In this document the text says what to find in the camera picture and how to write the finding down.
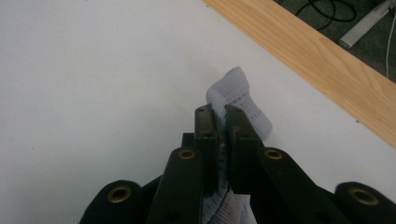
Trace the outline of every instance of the black cable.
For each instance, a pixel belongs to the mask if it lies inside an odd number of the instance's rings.
[[[308,6],[312,6],[312,8],[313,8],[317,13],[319,13],[321,16],[323,16],[323,17],[325,17],[325,18],[327,18],[327,19],[330,19],[329,22],[328,22],[327,24],[325,24],[324,26],[318,28],[318,31],[319,31],[319,30],[322,30],[322,29],[324,29],[324,28],[326,28],[326,27],[328,27],[328,26],[330,25],[330,23],[332,23],[332,21],[348,22],[348,21],[353,21],[353,20],[356,19],[356,16],[357,16],[356,9],[355,9],[352,5],[350,5],[349,3],[345,2],[344,0],[328,0],[328,1],[330,1],[331,4],[332,4],[332,15],[328,15],[328,14],[324,13],[324,12],[323,12],[322,10],[320,10],[317,6],[315,6],[314,3],[317,2],[317,1],[320,1],[320,0],[308,0],[308,3],[306,3],[305,5],[303,5],[303,6],[296,12],[295,15],[298,16],[298,15],[300,14],[300,12],[303,11],[303,9],[305,9],[305,8],[308,7]],[[335,18],[335,2],[341,3],[341,4],[345,5],[346,7],[349,7],[349,8],[351,9],[352,13],[353,13],[352,17],[351,17],[351,18],[348,18],[348,19],[338,19],[338,18]]]

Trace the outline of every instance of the fabric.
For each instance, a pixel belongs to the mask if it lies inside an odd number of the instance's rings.
[[[206,93],[206,101],[212,105],[223,131],[226,126],[226,105],[242,109],[262,141],[272,131],[271,121],[250,98],[248,80],[240,67],[235,67],[211,86]],[[202,223],[248,223],[248,196],[227,192],[227,188],[227,149],[223,147],[219,154],[219,191],[204,197]]]

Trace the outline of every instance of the wooden edge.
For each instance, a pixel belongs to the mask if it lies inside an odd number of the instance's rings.
[[[272,0],[204,0],[396,149],[396,85]]]

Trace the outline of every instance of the wooden board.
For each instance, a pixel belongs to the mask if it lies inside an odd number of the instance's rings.
[[[396,148],[396,85],[272,0],[205,0]]]

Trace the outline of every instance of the cable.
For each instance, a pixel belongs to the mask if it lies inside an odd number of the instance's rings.
[[[386,59],[386,74],[387,74],[387,79],[389,79],[389,50],[390,50],[390,40],[392,38],[392,34],[393,34],[393,29],[395,28],[395,22],[396,22],[396,16],[393,17],[393,23],[392,23],[392,28],[390,28],[390,34],[389,34],[389,39],[388,39],[388,48],[387,48],[387,59]]]
[[[323,12],[322,10],[320,10],[317,6],[315,6],[314,3],[317,2],[317,1],[320,1],[320,0],[308,0],[308,3],[306,3],[305,5],[303,5],[303,6],[296,12],[295,16],[298,16],[298,15],[300,14],[300,12],[303,11],[303,9],[305,9],[306,7],[312,6],[312,8],[313,8],[317,13],[319,13],[321,16],[323,16],[323,17],[325,17],[325,18],[327,18],[327,19],[330,19],[329,22],[328,22],[327,24],[325,24],[324,26],[318,28],[318,29],[317,29],[318,31],[320,31],[320,30],[326,28],[327,26],[329,26],[330,23],[332,23],[332,21],[348,22],[348,21],[353,21],[353,20],[356,19],[356,16],[357,16],[356,9],[355,9],[352,5],[350,5],[349,3],[345,2],[344,0],[328,0],[328,1],[330,1],[331,4],[332,4],[332,15],[328,15],[328,14],[324,13],[324,12]],[[352,17],[351,17],[351,18],[348,18],[348,19],[338,19],[338,18],[335,18],[335,14],[336,14],[336,12],[335,12],[335,2],[338,2],[338,3],[342,4],[342,5],[345,5],[346,7],[349,7],[349,8],[351,9],[352,13],[353,13]]]

